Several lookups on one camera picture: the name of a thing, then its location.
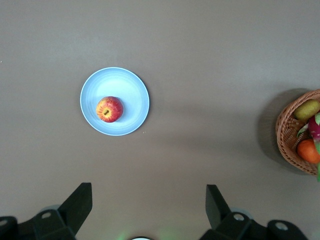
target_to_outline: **red apple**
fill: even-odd
[[[95,111],[102,121],[113,123],[122,116],[124,107],[118,98],[106,96],[99,101]]]

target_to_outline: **dragon fruit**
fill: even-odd
[[[320,154],[320,112],[309,119],[308,123],[299,130],[297,137],[299,137],[306,130],[309,130],[315,148]]]

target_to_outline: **wicker basket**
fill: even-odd
[[[308,138],[309,134],[306,131],[297,138],[298,131],[306,123],[295,119],[293,112],[298,106],[309,99],[320,101],[320,89],[309,91],[286,106],[277,118],[275,132],[277,145],[284,159],[298,169],[316,176],[318,174],[317,164],[301,159],[296,152],[298,143]]]

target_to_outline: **plate rim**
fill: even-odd
[[[143,117],[143,119],[141,120],[141,123],[138,124],[137,127],[135,127],[134,129],[128,131],[128,132],[125,132],[125,133],[120,133],[120,134],[112,134],[112,133],[107,133],[107,132],[104,132],[104,131],[101,131],[99,129],[97,129],[96,127],[94,127],[91,122],[88,120],[88,118],[86,117],[85,113],[84,113],[84,110],[83,110],[83,104],[82,104],[82,99],[83,99],[83,91],[84,91],[84,88],[87,84],[88,81],[90,81],[90,79],[96,75],[97,73],[101,72],[101,71],[105,71],[105,70],[109,70],[109,69],[118,69],[118,70],[123,70],[125,72],[128,72],[129,74],[135,76],[135,79],[137,79],[137,81],[140,81],[142,83],[142,86],[143,86],[143,89],[145,90],[145,93],[146,93],[146,96],[147,96],[147,108],[146,108],[146,113],[145,113],[145,116]],[[81,108],[81,112],[82,112],[82,115],[84,116],[85,120],[89,123],[89,125],[94,128],[96,131],[102,133],[102,134],[105,134],[105,135],[109,135],[109,136],[124,136],[124,135],[128,135],[132,132],[134,132],[135,130],[137,130],[139,127],[141,127],[141,125],[145,122],[145,120],[147,119],[147,116],[149,114],[149,110],[150,110],[150,96],[149,96],[149,92],[148,92],[148,89],[145,85],[145,83],[141,80],[141,78],[136,75],[134,72],[128,70],[128,69],[125,69],[123,67],[118,67],[118,66],[110,66],[110,67],[104,67],[104,68],[101,68],[97,71],[95,71],[94,73],[92,73],[87,79],[86,81],[84,82],[82,88],[81,88],[81,92],[80,92],[80,108]]]

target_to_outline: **screw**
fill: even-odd
[[[8,223],[7,219],[4,219],[4,220],[0,221],[0,227],[6,225],[7,223]]]
[[[279,230],[283,230],[283,231],[287,231],[288,227],[287,225],[285,225],[283,222],[278,221],[275,226],[277,227],[277,229]]]
[[[245,220],[244,216],[242,216],[241,214],[239,213],[236,213],[235,215],[233,215],[234,219],[237,220],[237,221],[243,221]]]
[[[46,212],[46,213],[42,214],[41,218],[42,218],[42,219],[47,219],[47,218],[49,218],[50,216],[51,216],[51,212]]]

